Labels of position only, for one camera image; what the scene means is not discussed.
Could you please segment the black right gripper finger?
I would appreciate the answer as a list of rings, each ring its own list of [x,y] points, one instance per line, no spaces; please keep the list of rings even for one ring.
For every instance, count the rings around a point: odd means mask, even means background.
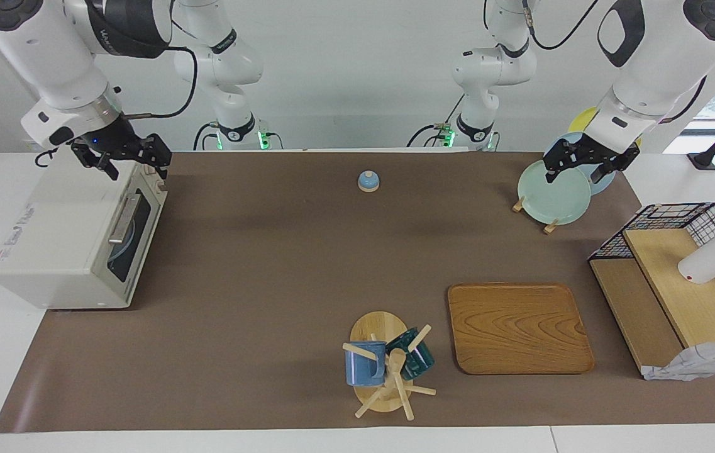
[[[86,143],[72,143],[72,152],[78,158],[81,166],[95,167],[95,169],[104,172],[112,181],[118,180],[118,169],[111,163],[106,153],[98,156]]]
[[[156,133],[148,135],[143,140],[143,163],[153,167],[159,178],[166,181],[168,169],[172,160],[172,152],[167,144]]]

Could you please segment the glass oven door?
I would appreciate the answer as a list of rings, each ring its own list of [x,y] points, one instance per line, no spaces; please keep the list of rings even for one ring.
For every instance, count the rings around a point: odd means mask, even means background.
[[[121,243],[128,225],[136,220],[136,235],[128,255],[105,267],[112,275],[114,283],[121,284],[121,297],[130,305],[141,269],[147,258],[148,247],[158,225],[165,200],[167,187],[153,167],[138,164],[121,198],[121,207],[114,218],[107,243],[112,252],[113,245]]]

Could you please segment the cream toaster oven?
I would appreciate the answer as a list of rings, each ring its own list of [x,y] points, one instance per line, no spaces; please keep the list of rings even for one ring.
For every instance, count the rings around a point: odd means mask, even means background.
[[[116,161],[112,181],[57,153],[0,244],[0,286],[42,309],[128,307],[106,269],[107,239],[138,164]]]

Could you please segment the light blue racked plate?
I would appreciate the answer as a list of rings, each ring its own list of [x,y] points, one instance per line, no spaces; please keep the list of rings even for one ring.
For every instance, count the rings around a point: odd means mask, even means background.
[[[571,131],[568,133],[565,133],[561,135],[560,137],[556,138],[556,140],[548,145],[543,152],[543,155],[546,155],[550,149],[553,147],[553,144],[558,143],[558,140],[567,140],[570,143],[576,143],[576,141],[579,141],[582,137],[582,132],[581,131]],[[587,183],[590,186],[590,193],[593,195],[593,197],[598,194],[603,192],[605,189],[607,189],[608,186],[613,182],[615,178],[615,172],[608,173],[605,175],[600,181],[595,182],[592,180],[591,175],[593,175],[593,172],[596,171],[597,167],[599,164],[584,164],[576,167],[577,170],[581,171],[584,173],[584,176],[587,178]]]

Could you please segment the pale green plate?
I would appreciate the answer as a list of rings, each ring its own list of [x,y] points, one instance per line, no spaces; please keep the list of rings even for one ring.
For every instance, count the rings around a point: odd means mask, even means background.
[[[591,188],[587,177],[576,167],[558,173],[548,182],[542,160],[533,162],[521,173],[518,197],[531,218],[546,225],[566,225],[587,212]]]

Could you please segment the yellow plate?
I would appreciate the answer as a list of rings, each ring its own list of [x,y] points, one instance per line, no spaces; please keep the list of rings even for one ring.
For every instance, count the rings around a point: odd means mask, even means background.
[[[576,141],[578,145],[622,154],[653,125],[653,118],[605,101],[581,112],[570,124],[569,131],[581,134]]]

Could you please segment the wooden plate rack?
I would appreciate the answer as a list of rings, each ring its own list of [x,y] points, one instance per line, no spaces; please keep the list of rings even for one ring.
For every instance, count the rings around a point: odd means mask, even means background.
[[[511,210],[515,213],[527,214],[530,218],[544,224],[542,232],[545,235],[551,235],[561,220],[558,216],[548,215],[543,210],[538,209],[535,204],[530,203],[527,197],[520,197],[512,206]]]

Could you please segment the brown wooden tray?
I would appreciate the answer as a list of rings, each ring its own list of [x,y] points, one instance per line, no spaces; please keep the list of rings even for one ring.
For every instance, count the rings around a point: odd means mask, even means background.
[[[446,297],[461,372],[575,375],[595,367],[575,296],[564,284],[460,283]]]

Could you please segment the brown table mat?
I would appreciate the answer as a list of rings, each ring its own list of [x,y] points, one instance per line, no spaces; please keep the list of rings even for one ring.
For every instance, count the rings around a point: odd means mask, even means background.
[[[545,235],[514,214],[533,153],[181,153],[131,306],[48,311],[0,412],[0,433],[320,429],[355,418],[341,345],[365,313],[429,324],[436,363],[417,427],[715,423],[715,376],[645,381],[587,258],[640,208],[623,176]],[[361,172],[380,188],[359,189]],[[446,291],[558,282],[595,367],[469,376]]]

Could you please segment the white patterned cloth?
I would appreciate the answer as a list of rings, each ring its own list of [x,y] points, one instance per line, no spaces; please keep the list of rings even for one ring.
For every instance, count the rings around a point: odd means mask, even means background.
[[[685,348],[665,366],[641,366],[643,379],[693,381],[715,375],[715,342]]]

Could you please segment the wooden mug tree stand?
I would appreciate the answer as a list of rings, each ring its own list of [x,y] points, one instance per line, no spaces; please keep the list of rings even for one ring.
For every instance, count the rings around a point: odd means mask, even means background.
[[[408,329],[409,327],[396,315],[386,311],[373,311],[361,316],[355,322],[347,342],[378,340],[388,344]],[[426,325],[418,330],[419,335],[407,348],[409,352],[412,352],[421,341],[425,341],[431,327]],[[355,418],[361,418],[368,411],[388,413],[403,409],[406,419],[414,420],[410,396],[413,393],[434,396],[436,390],[415,385],[414,379],[405,381],[401,377],[401,368],[405,361],[405,350],[395,348],[390,354],[385,353],[385,381],[383,384],[376,387],[353,387],[355,396],[361,403],[360,409],[355,412]]]

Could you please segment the dark green mug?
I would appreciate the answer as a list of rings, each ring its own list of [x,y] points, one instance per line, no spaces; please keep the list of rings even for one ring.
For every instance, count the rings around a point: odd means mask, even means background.
[[[390,354],[395,348],[401,348],[406,352],[406,361],[401,368],[401,377],[405,381],[412,381],[430,370],[435,364],[435,358],[430,352],[430,348],[423,340],[414,348],[412,352],[408,347],[419,335],[418,327],[411,327],[406,332],[401,333],[396,338],[386,344],[385,352]]]

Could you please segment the blue mug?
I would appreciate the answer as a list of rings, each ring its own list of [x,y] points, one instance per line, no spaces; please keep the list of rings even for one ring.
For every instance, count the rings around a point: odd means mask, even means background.
[[[376,387],[385,381],[386,342],[345,342],[345,379],[352,387]]]

